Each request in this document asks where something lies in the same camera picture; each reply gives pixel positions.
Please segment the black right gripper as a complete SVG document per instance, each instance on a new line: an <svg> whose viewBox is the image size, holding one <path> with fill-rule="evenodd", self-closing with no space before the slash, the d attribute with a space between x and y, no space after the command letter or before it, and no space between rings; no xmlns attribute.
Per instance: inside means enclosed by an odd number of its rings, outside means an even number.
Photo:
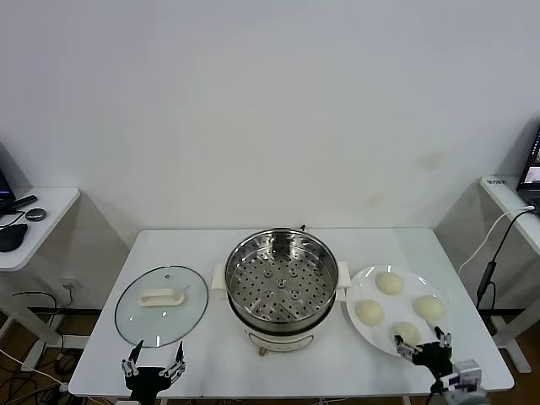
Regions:
<svg viewBox="0 0 540 405"><path fill-rule="evenodd" d="M424 366L434 378L441 378L453 372L451 334L445 333L439 326L434 327L434 333L439 342L410 345L401 335L395 335L394 342L401 357L412 359L414 365Z"/></svg>

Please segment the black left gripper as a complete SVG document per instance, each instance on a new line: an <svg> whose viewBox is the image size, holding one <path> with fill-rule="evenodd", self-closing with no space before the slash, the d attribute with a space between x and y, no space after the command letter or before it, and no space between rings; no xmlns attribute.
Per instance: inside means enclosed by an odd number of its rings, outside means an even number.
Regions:
<svg viewBox="0 0 540 405"><path fill-rule="evenodd" d="M136 363L143 347L143 340L121 361L126 388L131 392L129 399L142 405L153 405L160 392L169 389L186 369L183 342L179 343L175 360L168 367L137 367Z"/></svg>

